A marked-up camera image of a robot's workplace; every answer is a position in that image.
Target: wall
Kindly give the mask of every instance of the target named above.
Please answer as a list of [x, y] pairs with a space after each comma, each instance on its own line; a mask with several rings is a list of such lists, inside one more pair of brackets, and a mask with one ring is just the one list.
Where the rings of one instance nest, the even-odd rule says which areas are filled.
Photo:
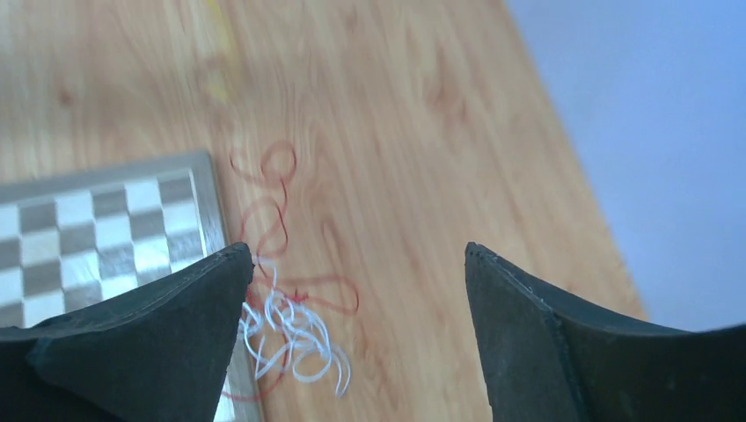
[[746, 322], [746, 2], [508, 0], [652, 322]]

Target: wood grain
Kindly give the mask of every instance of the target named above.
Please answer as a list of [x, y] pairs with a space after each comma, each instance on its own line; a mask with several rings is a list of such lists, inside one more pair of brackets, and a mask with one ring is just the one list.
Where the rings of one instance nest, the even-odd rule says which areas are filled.
[[[197, 0], [0, 2], [0, 181], [207, 148], [235, 236], [267, 192], [231, 172], [229, 151], [259, 171], [291, 142], [280, 271], [342, 273], [361, 304], [317, 309], [352, 360], [347, 395], [334, 374], [287, 378], [267, 420], [491, 420], [464, 290], [471, 240], [643, 316], [501, 2], [220, 5], [228, 25]], [[252, 218], [243, 240], [255, 247], [275, 218]]]

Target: chessboard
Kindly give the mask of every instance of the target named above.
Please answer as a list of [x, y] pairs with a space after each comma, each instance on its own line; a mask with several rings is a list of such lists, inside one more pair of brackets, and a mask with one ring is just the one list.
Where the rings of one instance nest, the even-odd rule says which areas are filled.
[[[0, 327], [115, 297], [225, 245], [207, 152], [0, 186]], [[235, 350], [228, 378], [250, 376], [245, 351]], [[253, 394], [253, 383], [241, 383]], [[257, 404], [241, 406], [260, 420]], [[215, 421], [236, 420], [237, 410], [221, 397]]]

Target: yellow object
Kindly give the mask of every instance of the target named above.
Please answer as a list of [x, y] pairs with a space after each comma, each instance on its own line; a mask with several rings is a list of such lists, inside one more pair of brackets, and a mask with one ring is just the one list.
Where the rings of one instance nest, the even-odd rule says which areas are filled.
[[207, 0], [212, 18], [217, 27], [217, 42], [223, 51], [226, 67], [221, 77], [211, 77], [207, 81], [206, 89], [215, 99], [227, 101], [239, 82], [239, 55], [235, 31], [230, 20], [225, 17], [223, 9], [216, 0]]

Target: checkered pattern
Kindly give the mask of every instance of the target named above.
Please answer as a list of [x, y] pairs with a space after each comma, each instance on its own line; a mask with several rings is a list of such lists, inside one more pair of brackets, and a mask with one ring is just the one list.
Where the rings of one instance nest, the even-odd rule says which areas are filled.
[[191, 174], [0, 205], [0, 326], [30, 327], [205, 256]]

